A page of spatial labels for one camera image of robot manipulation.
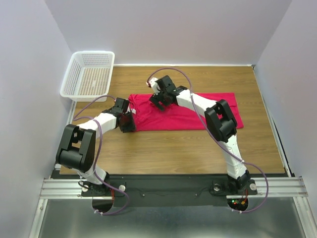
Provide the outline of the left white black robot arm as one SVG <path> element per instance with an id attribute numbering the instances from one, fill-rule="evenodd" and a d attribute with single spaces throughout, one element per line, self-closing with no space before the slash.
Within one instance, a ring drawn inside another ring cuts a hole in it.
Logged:
<path id="1" fill-rule="evenodd" d="M 74 170 L 86 179 L 80 181 L 83 192 L 93 189 L 98 195 L 120 192 L 125 195 L 125 187 L 110 185 L 108 172 L 97 166 L 101 152 L 103 134 L 116 128 L 123 133 L 134 132 L 136 126 L 127 99 L 116 98 L 114 106 L 102 111 L 97 117 L 79 125 L 68 124 L 62 134 L 56 153 L 56 163 Z"/>

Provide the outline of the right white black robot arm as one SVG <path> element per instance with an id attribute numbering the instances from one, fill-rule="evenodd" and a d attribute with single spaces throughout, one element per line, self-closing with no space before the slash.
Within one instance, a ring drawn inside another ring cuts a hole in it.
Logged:
<path id="1" fill-rule="evenodd" d="M 223 150 L 228 175 L 228 190 L 240 193 L 250 181 L 237 143 L 237 121 L 226 100 L 210 100 L 192 92 L 191 88 L 175 86 L 169 76 L 147 81 L 153 90 L 150 101 L 160 110 L 175 104 L 190 109 L 198 115 L 212 139 Z"/>

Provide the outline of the pink t shirt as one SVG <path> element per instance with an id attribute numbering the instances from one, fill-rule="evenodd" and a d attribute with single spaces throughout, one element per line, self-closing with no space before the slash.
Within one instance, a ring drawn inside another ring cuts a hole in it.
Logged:
<path id="1" fill-rule="evenodd" d="M 137 131 L 204 130 L 196 113 L 172 104 L 161 111 L 149 98 L 151 94 L 131 94 L 128 97 Z"/>

